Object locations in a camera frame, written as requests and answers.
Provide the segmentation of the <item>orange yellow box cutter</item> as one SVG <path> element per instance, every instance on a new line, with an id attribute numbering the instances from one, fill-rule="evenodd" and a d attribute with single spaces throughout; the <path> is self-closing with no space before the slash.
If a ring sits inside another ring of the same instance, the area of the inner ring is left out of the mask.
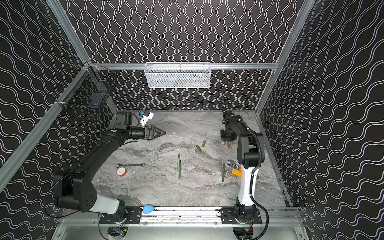
<path id="1" fill-rule="evenodd" d="M 232 174 L 233 174 L 234 176 L 236 176 L 236 177 L 239 177 L 239 178 L 242 177 L 242 171 L 241 171 L 241 169 L 233 168 L 233 169 L 232 169 Z"/>

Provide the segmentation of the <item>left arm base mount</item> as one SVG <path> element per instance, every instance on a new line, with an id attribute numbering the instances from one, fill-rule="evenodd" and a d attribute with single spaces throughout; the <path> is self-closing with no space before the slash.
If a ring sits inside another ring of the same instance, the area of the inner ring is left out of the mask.
<path id="1" fill-rule="evenodd" d="M 126 207 L 124 211 L 119 209 L 115 214 L 101 214 L 99 224 L 139 224 L 142 217 L 142 211 L 143 209 L 140 207 Z"/>

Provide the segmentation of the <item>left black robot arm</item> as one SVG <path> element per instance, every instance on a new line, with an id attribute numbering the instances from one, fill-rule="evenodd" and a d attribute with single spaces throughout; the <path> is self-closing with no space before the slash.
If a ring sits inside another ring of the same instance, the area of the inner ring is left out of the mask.
<path id="1" fill-rule="evenodd" d="M 52 191 L 58 208 L 115 216 L 119 221 L 126 217 L 125 203 L 98 194 L 92 180 L 110 155 L 124 144 L 166 134 L 155 126 L 134 126 L 133 120 L 138 121 L 139 117 L 132 112 L 118 112 L 113 126 L 75 166 L 54 175 Z"/>

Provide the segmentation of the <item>red white tape roll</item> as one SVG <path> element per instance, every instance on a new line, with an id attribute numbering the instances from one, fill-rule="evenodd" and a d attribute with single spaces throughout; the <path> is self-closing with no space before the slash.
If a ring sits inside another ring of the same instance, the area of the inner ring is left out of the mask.
<path id="1" fill-rule="evenodd" d="M 127 174 L 127 170 L 125 167 L 120 167 L 117 169 L 117 175 L 119 177 L 124 177 Z"/>

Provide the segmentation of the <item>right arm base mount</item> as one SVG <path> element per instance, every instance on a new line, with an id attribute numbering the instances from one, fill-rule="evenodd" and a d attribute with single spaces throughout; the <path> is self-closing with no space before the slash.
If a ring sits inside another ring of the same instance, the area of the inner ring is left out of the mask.
<path id="1" fill-rule="evenodd" d="M 218 213 L 223 225 L 261 225 L 262 219 L 258 208 L 253 206 L 222 207 Z"/>

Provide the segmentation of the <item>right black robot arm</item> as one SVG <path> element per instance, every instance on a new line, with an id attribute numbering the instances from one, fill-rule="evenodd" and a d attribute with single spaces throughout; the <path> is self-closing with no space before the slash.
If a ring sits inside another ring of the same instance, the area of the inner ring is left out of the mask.
<path id="1" fill-rule="evenodd" d="M 270 216 L 265 207 L 255 199 L 256 177 L 265 161 L 265 138 L 263 134 L 253 131 L 240 115 L 232 111 L 223 111 L 221 139 L 227 142 L 238 140 L 237 161 L 242 170 L 241 188 L 233 207 L 221 208 L 223 225 L 261 224 L 260 210 L 266 214 L 267 223 Z"/>

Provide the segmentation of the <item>blue egg-shaped object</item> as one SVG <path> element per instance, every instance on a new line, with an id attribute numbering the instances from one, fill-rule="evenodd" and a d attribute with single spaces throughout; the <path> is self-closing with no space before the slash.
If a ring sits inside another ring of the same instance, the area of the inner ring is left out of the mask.
<path id="1" fill-rule="evenodd" d="M 150 214 L 152 213 L 156 208 L 153 205 L 145 205 L 143 206 L 143 214 Z"/>

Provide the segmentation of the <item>metal wrench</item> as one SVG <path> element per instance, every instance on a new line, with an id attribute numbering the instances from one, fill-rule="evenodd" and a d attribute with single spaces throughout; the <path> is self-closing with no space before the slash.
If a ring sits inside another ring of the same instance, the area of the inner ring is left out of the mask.
<path id="1" fill-rule="evenodd" d="M 117 168 L 122 168 L 122 167 L 145 167 L 146 164 L 117 164 Z"/>

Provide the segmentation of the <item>aluminium front rail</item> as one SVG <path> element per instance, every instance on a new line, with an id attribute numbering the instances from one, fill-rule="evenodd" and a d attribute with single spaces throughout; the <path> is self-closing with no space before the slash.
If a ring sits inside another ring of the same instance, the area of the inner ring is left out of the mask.
<path id="1" fill-rule="evenodd" d="M 223 225 L 218 213 L 222 207 L 156 207 L 150 214 L 143 214 L 139 224 L 102 225 L 95 213 L 75 214 L 61 220 L 65 227 L 249 227 L 247 225 Z M 301 213 L 293 207 L 267 208 L 270 216 L 269 227 L 296 226 L 301 222 Z M 266 214 L 260 210 L 262 227 L 266 223 Z"/>

